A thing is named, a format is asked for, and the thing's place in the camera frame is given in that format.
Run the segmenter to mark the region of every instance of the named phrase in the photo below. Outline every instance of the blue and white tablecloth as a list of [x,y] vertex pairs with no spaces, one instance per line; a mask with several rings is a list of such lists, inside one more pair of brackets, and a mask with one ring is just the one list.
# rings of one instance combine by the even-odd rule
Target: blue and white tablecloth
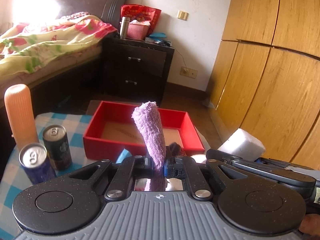
[[[65,171],[58,171],[58,176],[95,162],[86,158],[82,141],[83,133],[91,118],[91,115],[55,113],[40,114],[36,117],[36,128],[42,144],[42,131],[45,127],[60,124],[66,128],[72,165]],[[20,166],[18,156],[19,151],[15,147],[0,183],[0,239],[3,240],[12,240],[20,233],[12,213],[12,202],[19,192],[32,185]]]

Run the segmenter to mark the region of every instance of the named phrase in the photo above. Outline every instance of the purple towel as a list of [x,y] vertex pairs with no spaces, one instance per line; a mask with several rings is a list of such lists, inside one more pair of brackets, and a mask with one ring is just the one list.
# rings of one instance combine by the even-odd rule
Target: purple towel
[[163,165],[166,148],[156,103],[147,102],[136,107],[132,113],[132,118],[143,136],[148,152],[154,162],[154,176],[150,182],[150,191],[165,191],[167,181],[164,177]]

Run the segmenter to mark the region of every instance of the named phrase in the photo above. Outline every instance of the headboard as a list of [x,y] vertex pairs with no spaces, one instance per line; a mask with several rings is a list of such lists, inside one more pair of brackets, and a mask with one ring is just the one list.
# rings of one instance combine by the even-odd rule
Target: headboard
[[60,6],[57,19],[76,12],[89,12],[105,23],[120,28],[120,10],[125,0],[55,0]]

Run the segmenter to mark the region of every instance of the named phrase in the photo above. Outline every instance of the red plastic bag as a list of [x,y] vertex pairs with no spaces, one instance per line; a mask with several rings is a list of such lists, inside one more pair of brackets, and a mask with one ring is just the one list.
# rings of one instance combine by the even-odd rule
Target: red plastic bag
[[150,22],[148,34],[153,33],[154,28],[159,20],[161,10],[139,5],[139,4],[125,4],[121,7],[121,18],[129,17],[130,21],[137,20],[138,22]]

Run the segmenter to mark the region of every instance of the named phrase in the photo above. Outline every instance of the floral blanket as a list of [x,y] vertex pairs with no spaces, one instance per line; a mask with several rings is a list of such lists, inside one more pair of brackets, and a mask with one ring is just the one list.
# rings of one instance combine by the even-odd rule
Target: floral blanket
[[94,15],[17,24],[0,36],[0,81],[20,72],[33,73],[55,58],[88,48],[115,31]]

